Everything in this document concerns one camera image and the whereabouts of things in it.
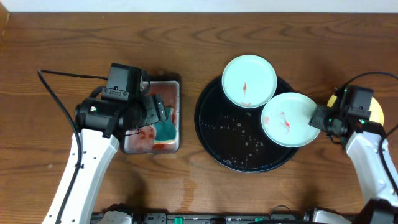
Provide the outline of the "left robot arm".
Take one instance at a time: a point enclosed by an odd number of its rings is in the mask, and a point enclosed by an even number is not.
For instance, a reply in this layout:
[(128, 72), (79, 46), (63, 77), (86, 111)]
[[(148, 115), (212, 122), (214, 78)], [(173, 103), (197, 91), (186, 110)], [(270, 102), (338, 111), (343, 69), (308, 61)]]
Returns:
[(76, 108), (70, 155), (44, 223), (89, 223), (120, 143), (171, 116), (160, 95), (130, 102), (86, 98)]

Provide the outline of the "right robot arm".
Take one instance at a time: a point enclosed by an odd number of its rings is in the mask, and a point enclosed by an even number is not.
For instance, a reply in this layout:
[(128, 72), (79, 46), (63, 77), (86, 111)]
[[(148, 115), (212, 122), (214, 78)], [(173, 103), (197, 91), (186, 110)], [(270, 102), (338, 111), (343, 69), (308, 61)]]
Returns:
[(317, 106), (310, 125), (340, 139), (351, 159), (363, 194), (365, 206), (353, 220), (324, 210), (314, 211), (317, 223), (397, 223), (397, 171), (389, 154), (388, 134), (383, 127), (380, 104), (342, 107)]

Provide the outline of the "yellow plate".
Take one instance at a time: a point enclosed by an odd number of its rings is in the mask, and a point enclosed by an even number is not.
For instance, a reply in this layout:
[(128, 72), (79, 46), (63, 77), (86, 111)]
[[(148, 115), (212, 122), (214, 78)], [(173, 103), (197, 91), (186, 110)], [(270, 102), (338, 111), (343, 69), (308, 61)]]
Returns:
[[(327, 103), (328, 107), (332, 107), (334, 102), (336, 101), (337, 96), (332, 95)], [(382, 126), (384, 125), (384, 113), (383, 110), (378, 103), (378, 101), (372, 97), (369, 110), (371, 112), (369, 120), (375, 123), (380, 123)]]

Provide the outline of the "green yellow sponge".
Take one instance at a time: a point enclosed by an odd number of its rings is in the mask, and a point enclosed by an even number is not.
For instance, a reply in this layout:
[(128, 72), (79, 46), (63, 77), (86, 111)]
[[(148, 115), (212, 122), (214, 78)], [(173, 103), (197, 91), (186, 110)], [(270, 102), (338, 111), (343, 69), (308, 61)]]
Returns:
[(172, 120), (173, 111), (173, 108), (166, 108), (167, 119), (154, 124), (154, 144), (173, 144), (176, 142), (177, 131)]

